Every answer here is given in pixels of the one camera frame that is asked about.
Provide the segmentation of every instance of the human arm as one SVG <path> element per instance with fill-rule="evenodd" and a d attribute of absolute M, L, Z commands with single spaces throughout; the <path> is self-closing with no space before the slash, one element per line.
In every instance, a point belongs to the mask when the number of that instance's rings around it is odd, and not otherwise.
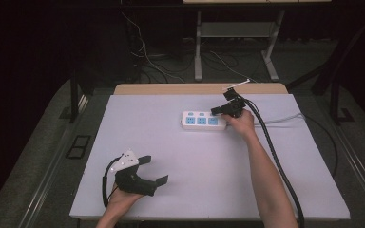
<path fill-rule="evenodd" d="M 97 223 L 96 228 L 113 228 L 118 220 L 129 211 L 131 206 L 143 195 L 127 193 L 115 187 L 108 206 Z"/>
<path fill-rule="evenodd" d="M 298 227 L 292 204 L 278 170 L 263 148 L 254 127 L 254 116 L 243 110 L 239 118 L 222 115 L 241 135 L 248 147 L 251 181 L 259 214 L 266 228 Z"/>

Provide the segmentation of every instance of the power strip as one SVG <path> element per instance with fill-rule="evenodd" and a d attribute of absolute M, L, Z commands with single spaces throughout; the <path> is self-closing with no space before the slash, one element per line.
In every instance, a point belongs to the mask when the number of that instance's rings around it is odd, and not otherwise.
<path fill-rule="evenodd" d="M 224 130 L 226 120 L 221 116 L 214 116 L 211 112 L 184 111 L 181 119 L 182 128 L 185 130 Z"/>

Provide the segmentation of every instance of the cable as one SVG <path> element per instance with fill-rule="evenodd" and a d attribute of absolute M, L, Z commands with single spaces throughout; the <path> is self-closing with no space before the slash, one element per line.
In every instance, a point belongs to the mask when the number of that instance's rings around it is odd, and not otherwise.
<path fill-rule="evenodd" d="M 227 64 L 227 63 L 225 63 L 224 61 L 221 61 L 221 58 L 217 58 L 217 59 L 212 59 L 212 58 L 209 58 L 208 56 L 206 56 L 206 55 L 204 55 L 204 54 L 202 54 L 201 55 L 201 57 L 203 58 L 203 59 L 206 59 L 206 60 L 208 60 L 208 61 L 210 61 L 210 62 L 212 62 L 212 63 L 214 63 L 214 64 L 216 64 L 216 65 L 220 65 L 220 66 L 222 66 L 223 67 L 223 69 L 217 69 L 217 68 L 215 68 L 214 66 L 211 66 L 211 65 L 209 65 L 208 63 L 208 65 L 211 67 L 211 68 L 213 68 L 213 69 L 215 69 L 215 70 L 218 70 L 218 71 L 226 71 L 226 70 L 228 70 L 228 69 L 226 69 L 226 67 L 236 67 L 236 66 L 238 66 L 239 65 L 239 61 L 234 57 L 234 56 L 232 56 L 232 55 L 229 55 L 233 60 L 234 60 L 234 64 L 232 64 L 232 65 L 229 65 L 229 64 Z"/>
<path fill-rule="evenodd" d="M 147 77 L 147 79 L 149 80 L 149 83 L 151 84 L 152 80 L 151 80 L 150 76 L 144 71 L 142 71 L 142 74 L 144 74 Z"/>
<path fill-rule="evenodd" d="M 249 55 L 254 55 L 253 53 L 252 54 L 245 54 L 245 55 L 234 55 L 234 54 L 229 54 L 229 56 L 230 57 L 232 57 L 232 58 L 234 58 L 236 61 L 238 61 L 236 58 L 237 57 L 246 57 L 246 56 L 249 56 Z M 226 71 L 226 70 L 229 70 L 229 69 L 217 69 L 217 68 L 215 68 L 215 67 L 213 67 L 213 66 L 210 66 L 209 65 L 209 63 L 207 63 L 206 61 L 206 59 L 209 59 L 208 57 L 206 57 L 206 55 L 203 55 L 203 57 L 204 58 L 202 58 L 202 60 L 209 66 L 209 67 L 211 67 L 211 68 L 213 68 L 213 69 L 215 69 L 215 70 L 217 70 L 217 71 Z M 258 58 L 258 62 L 257 62 L 257 66 L 255 67 L 255 69 L 253 70 L 253 72 L 251 73 L 251 75 L 249 76 L 249 78 L 253 78 L 256 74 L 257 74 L 257 71 L 258 71 L 258 69 L 259 69 L 259 66 L 260 66 L 260 63 L 261 62 L 263 62 L 262 61 L 262 57 L 259 57 Z"/>
<path fill-rule="evenodd" d="M 109 168 L 111 167 L 111 165 L 114 163 L 114 162 L 117 162 L 123 155 L 121 155 L 120 157 L 114 159 L 113 161 L 111 161 L 108 165 L 108 167 L 106 168 L 106 171 L 105 171 L 105 174 L 103 175 L 103 178 L 102 178 L 102 197 L 103 197 L 103 204 L 105 205 L 105 208 L 107 208 L 108 206 L 108 199 L 109 197 L 107 196 L 106 194 L 106 184 L 107 184 L 107 173 L 108 173 L 108 170 Z"/>
<path fill-rule="evenodd" d="M 334 169 L 333 169 L 333 171 L 331 173 L 331 176 L 334 178 L 335 175 L 336 175 L 336 171 L 337 171 L 337 165 L 339 163 L 339 157 L 338 157 L 338 152 L 337 152 L 336 143 L 334 141 L 334 138 L 332 137 L 332 135 L 330 134 L 330 132 L 321 125 L 321 123 L 318 123 L 316 120 L 312 119 L 309 116 L 306 116 L 306 115 L 304 115 L 304 116 L 306 117 L 307 120 L 312 121 L 314 124 L 316 124 L 317 126 L 319 126 L 328 135 L 328 137 L 330 138 L 330 140 L 331 140 L 331 142 L 332 142 L 332 144 L 334 146 L 335 164 L 334 164 Z"/>
<path fill-rule="evenodd" d="M 156 66 L 158 66 L 158 67 L 161 67 L 162 69 L 164 69 L 165 71 L 167 71 L 167 72 L 169 72 L 169 73 L 179 73 L 179 72 L 184 72 L 184 71 L 187 71 L 188 69 L 189 69 L 189 67 L 191 67 L 191 65 L 192 65 L 192 63 L 194 62 L 194 57 L 195 57 L 195 55 L 192 55 L 192 57 L 191 57 L 191 59 L 190 59 L 190 61 L 189 61 L 189 63 L 188 63 L 188 65 L 187 66 L 185 66 L 184 68 L 181 68 L 181 69 L 173 69 L 173 70 L 171 70 L 171 69 L 168 69 L 168 68 L 166 68 L 166 67 L 164 67 L 164 66 L 161 66 L 161 65 L 159 65 L 159 64 L 155 64 Z"/>
<path fill-rule="evenodd" d="M 293 116 L 289 116 L 289 117 L 285 117 L 285 118 L 277 119 L 277 120 L 272 120 L 272 121 L 267 121 L 267 122 L 264 122 L 264 123 L 265 124 L 275 124 L 275 123 L 289 121 L 289 120 L 292 120 L 296 117 L 301 117 L 302 119 L 304 119 L 304 115 L 302 113 L 298 113 L 298 114 L 293 115 Z"/>
<path fill-rule="evenodd" d="M 239 96 L 239 98 L 243 99 L 245 101 L 245 103 L 250 107 L 250 109 L 253 111 L 254 115 L 259 120 L 260 125 L 262 126 L 266 141 L 268 141 L 269 148 L 271 149 L 272 157 L 274 158 L 275 164 L 277 165 L 277 169 L 278 169 L 284 183 L 286 184 L 286 187 L 289 190 L 290 195 L 292 196 L 292 199 L 296 205 L 296 208 L 298 209 L 298 226 L 300 228 L 303 228 L 304 227 L 304 215 L 303 215 L 303 211 L 301 209 L 300 202 L 298 201 L 298 196 L 296 195 L 296 192 L 293 189 L 292 184 L 287 179 L 286 174 L 284 173 L 284 171 L 280 165 L 280 161 L 278 159 L 277 152 L 275 151 L 275 147 L 272 144 L 272 141 L 269 136 L 268 129 L 266 128 L 265 122 L 262 120 L 262 117 L 259 114 L 259 110 L 253 102 L 243 98 L 241 95 L 238 95 L 238 96 Z"/>
<path fill-rule="evenodd" d="M 157 70 L 159 70 L 163 75 L 166 75 L 166 76 L 171 77 L 171 78 L 179 79 L 182 83 L 185 83 L 185 80 L 183 78 L 181 78 L 179 76 L 174 76 L 174 75 L 171 75 L 171 74 L 168 74 L 168 73 L 162 71 L 161 69 L 159 69 L 155 64 L 153 64 L 150 61 L 150 59 L 147 55 L 146 43 L 144 42 L 144 39 L 142 38 L 141 28 L 136 23 L 134 23 L 132 20 L 130 20 L 123 12 L 122 12 L 122 15 L 128 22 L 130 22 L 132 25 L 134 25 L 138 29 L 139 38 L 142 41 L 142 47 L 139 51 L 141 51 L 141 50 L 144 51 L 144 57 L 146 58 L 147 62 L 150 63 L 152 66 L 154 66 Z M 132 53 L 132 54 L 137 56 L 137 57 L 141 57 L 140 55 L 138 55 L 136 53 Z"/>
<path fill-rule="evenodd" d="M 238 75 L 240 75 L 240 76 L 242 76 L 242 77 L 244 77 L 244 78 L 247 78 L 247 79 L 250 79 L 250 80 L 252 80 L 253 82 L 255 82 L 255 83 L 257 83 L 257 81 L 255 81 L 254 79 L 252 79 L 252 78 L 250 78 L 250 77 L 248 77 L 248 76 L 245 76 L 245 75 L 243 75 L 243 74 L 241 74 L 241 73 L 238 73 L 236 70 L 234 70 L 234 69 L 232 69 L 228 64 L 226 64 L 224 61 L 223 61 L 223 59 L 217 54 L 217 53 L 215 53 L 214 51 L 210 51 L 212 54 L 214 54 L 214 55 L 216 55 L 216 57 L 218 57 L 220 60 L 221 60 L 221 62 L 230 70 L 230 71 L 232 71 L 233 73 L 236 73 L 236 74 L 238 74 Z"/>
<path fill-rule="evenodd" d="M 217 70 L 217 71 L 228 71 L 229 69 L 228 68 L 226 68 L 226 67 L 224 67 L 224 68 L 221 68 L 221 69 L 219 69 L 219 68 L 216 68 L 216 67 L 214 67 L 214 66 L 212 66 L 210 63 L 208 63 L 208 61 L 212 61 L 212 62 L 214 62 L 212 59 L 210 59 L 209 57 L 207 57 L 206 55 L 204 55 L 204 54 L 202 54 L 201 55 L 201 60 L 207 65 L 207 66 L 209 66 L 210 68 L 212 68 L 212 69 L 214 69 L 214 70 Z"/>
<path fill-rule="evenodd" d="M 239 65 L 239 61 L 237 60 L 237 58 L 233 55 L 228 55 L 228 54 L 218 54 L 215 51 L 209 50 L 209 53 L 213 54 L 216 56 L 217 60 L 212 60 L 213 62 L 217 63 L 217 64 L 221 64 L 224 67 L 237 67 Z M 231 59 L 234 60 L 234 64 L 227 64 L 222 58 L 221 55 L 226 56 L 226 57 L 230 57 Z"/>
<path fill-rule="evenodd" d="M 149 68 L 152 68 L 152 69 L 157 69 L 157 68 L 155 68 L 155 67 L 153 67 L 153 66 L 145 66 L 145 67 L 149 67 Z M 145 73 L 148 77 L 150 77 L 150 75 L 147 73 L 147 72 L 144 72 L 144 71 L 142 71 L 142 73 Z M 161 73 L 161 75 L 163 76 L 163 78 L 164 78 L 164 80 L 165 80 L 165 82 L 168 84 L 168 80 L 167 80 L 167 77 L 165 77 L 165 75 L 163 74 L 163 73 Z M 158 83 L 162 83 L 162 82 L 160 82 L 159 80 L 157 80 L 155 77 L 152 77 L 156 82 L 158 82 Z"/>
<path fill-rule="evenodd" d="M 108 196 L 108 200 L 111 198 L 112 194 L 115 192 L 115 190 L 117 190 L 118 186 L 116 186 L 114 189 L 112 189 L 111 193 Z"/>

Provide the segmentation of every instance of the white table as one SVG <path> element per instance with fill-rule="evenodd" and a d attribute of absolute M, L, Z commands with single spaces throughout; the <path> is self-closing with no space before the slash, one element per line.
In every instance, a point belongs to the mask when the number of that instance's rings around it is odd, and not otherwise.
<path fill-rule="evenodd" d="M 241 95 L 258 106 L 266 122 L 300 112 L 290 94 Z M 70 215 L 79 219 L 102 215 L 102 176 L 108 163 L 130 148 L 138 157 L 152 156 L 151 163 L 140 166 L 141 178 L 169 178 L 154 197 L 140 199 L 124 219 L 259 220 L 242 139 L 231 127 L 196 132 L 180 126 L 183 111 L 209 111 L 225 103 L 222 92 L 111 96 Z M 349 219 L 349 210 L 305 121 L 294 118 L 267 127 L 304 217 Z M 269 152 L 260 127 L 257 133 Z M 108 193 L 112 183 L 113 175 L 109 174 Z"/>

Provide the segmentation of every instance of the dark background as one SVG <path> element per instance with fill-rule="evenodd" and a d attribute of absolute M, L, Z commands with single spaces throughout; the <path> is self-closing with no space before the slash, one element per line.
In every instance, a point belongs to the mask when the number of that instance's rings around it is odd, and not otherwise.
<path fill-rule="evenodd" d="M 0 1 L 0 189 L 50 99 L 72 72 L 85 93 L 95 86 L 131 82 L 136 74 L 129 55 L 134 40 L 124 36 L 125 19 L 119 12 L 59 11 L 55 4 Z M 195 11 L 128 13 L 142 22 L 147 43 L 175 56 L 180 54 L 180 38 L 195 36 Z M 216 13 L 231 20 L 245 17 L 245 13 L 227 10 L 208 11 L 205 16 L 212 18 Z M 261 19 L 273 14 L 268 10 L 252 15 Z M 342 45 L 330 59 L 335 66 L 349 38 L 363 25 L 365 1 L 333 0 L 329 8 L 287 10 L 279 39 L 338 40 Z M 330 82 L 332 69 L 327 72 L 324 75 Z M 335 76 L 365 110 L 365 31 Z"/>

